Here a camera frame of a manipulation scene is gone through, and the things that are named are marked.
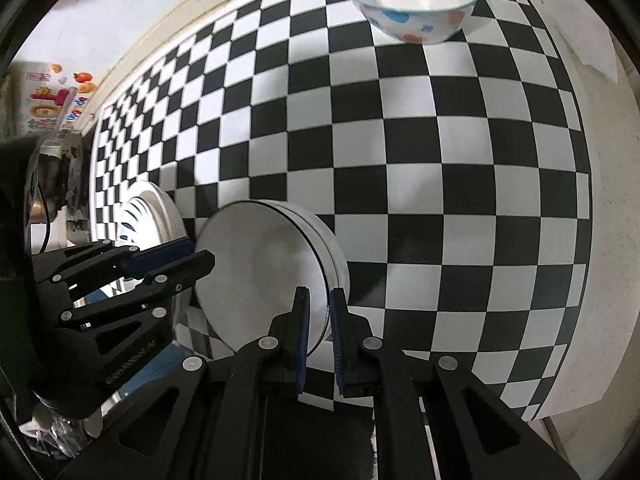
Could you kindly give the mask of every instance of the white tissue paper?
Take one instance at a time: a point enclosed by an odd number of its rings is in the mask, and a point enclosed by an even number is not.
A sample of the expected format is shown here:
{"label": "white tissue paper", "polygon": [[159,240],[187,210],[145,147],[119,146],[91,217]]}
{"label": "white tissue paper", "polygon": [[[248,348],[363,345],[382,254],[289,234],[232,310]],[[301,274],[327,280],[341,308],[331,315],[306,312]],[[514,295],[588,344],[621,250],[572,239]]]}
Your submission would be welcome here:
{"label": "white tissue paper", "polygon": [[585,65],[618,82],[616,52],[609,27],[584,0],[544,0],[548,16],[558,22],[566,42]]}

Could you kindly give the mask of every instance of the metal screw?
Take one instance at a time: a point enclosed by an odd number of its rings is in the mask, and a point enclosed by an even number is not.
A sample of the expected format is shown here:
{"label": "metal screw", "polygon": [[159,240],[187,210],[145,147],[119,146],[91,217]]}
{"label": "metal screw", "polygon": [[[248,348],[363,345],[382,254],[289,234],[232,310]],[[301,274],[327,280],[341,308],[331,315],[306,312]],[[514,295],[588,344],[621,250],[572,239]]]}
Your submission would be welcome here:
{"label": "metal screw", "polygon": [[443,355],[438,359],[438,364],[443,370],[455,370],[458,368],[458,360],[450,355]]}
{"label": "metal screw", "polygon": [[166,316],[166,309],[161,306],[156,306],[155,309],[151,311],[151,315],[153,317],[164,317]]}
{"label": "metal screw", "polygon": [[265,350],[271,350],[278,346],[278,340],[273,336],[267,335],[258,341],[258,346]]}
{"label": "metal screw", "polygon": [[182,368],[187,370],[188,372],[194,372],[196,370],[200,370],[202,366],[202,359],[192,355],[191,357],[187,357],[184,361],[182,361]]}
{"label": "metal screw", "polygon": [[382,339],[379,337],[367,337],[362,342],[362,346],[367,350],[380,350],[382,348]]}

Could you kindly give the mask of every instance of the black and white checkered mat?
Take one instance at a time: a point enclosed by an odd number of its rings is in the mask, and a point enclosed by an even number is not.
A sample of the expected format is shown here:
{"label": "black and white checkered mat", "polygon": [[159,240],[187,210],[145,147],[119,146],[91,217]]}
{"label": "black and white checkered mat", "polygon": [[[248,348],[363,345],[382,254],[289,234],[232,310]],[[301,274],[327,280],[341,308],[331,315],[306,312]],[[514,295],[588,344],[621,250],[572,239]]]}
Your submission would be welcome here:
{"label": "black and white checkered mat", "polygon": [[[200,27],[102,111],[94,237],[114,238],[139,179],[192,237],[233,200],[299,204],[335,232],[377,335],[455,355],[535,416],[580,310],[591,170],[569,61],[530,0],[479,0],[425,47],[348,0],[236,0]],[[189,316],[178,340],[228,352]],[[331,352],[311,364],[331,371]]]}

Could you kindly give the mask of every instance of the black cable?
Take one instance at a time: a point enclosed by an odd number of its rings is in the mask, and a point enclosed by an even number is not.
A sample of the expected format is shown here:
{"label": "black cable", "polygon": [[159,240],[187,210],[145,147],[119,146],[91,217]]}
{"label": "black cable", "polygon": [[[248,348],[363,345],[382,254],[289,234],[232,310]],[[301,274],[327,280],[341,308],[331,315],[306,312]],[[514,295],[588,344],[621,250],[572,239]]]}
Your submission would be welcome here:
{"label": "black cable", "polygon": [[47,217],[47,232],[44,233],[44,241],[42,242],[42,247],[40,248],[40,253],[42,254],[49,243],[49,236],[51,234],[51,220],[49,218],[49,207],[47,207],[47,200],[44,198],[44,193],[42,192],[40,183],[38,183],[38,193],[40,194],[40,200],[42,200],[44,215]]}

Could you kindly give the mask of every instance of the bowl rim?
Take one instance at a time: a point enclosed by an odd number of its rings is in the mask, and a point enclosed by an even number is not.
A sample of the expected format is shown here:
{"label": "bowl rim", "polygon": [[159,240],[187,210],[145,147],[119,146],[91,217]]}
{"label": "bowl rim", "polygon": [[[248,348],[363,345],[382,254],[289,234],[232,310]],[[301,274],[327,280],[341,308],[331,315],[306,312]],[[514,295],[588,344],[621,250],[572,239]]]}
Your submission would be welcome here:
{"label": "bowl rim", "polygon": [[468,7],[469,5],[474,5],[478,0],[469,0],[467,3],[460,5],[460,6],[455,6],[455,7],[443,7],[441,9],[403,9],[400,7],[383,7],[383,6],[379,6],[377,4],[374,4],[372,2],[367,2],[365,0],[356,0],[357,2],[360,2],[362,4],[364,4],[364,6],[369,7],[371,9],[375,9],[375,10],[391,10],[392,12],[407,12],[407,13],[412,13],[412,14],[426,14],[428,12],[451,12],[452,10],[461,10],[464,9],[465,7]]}

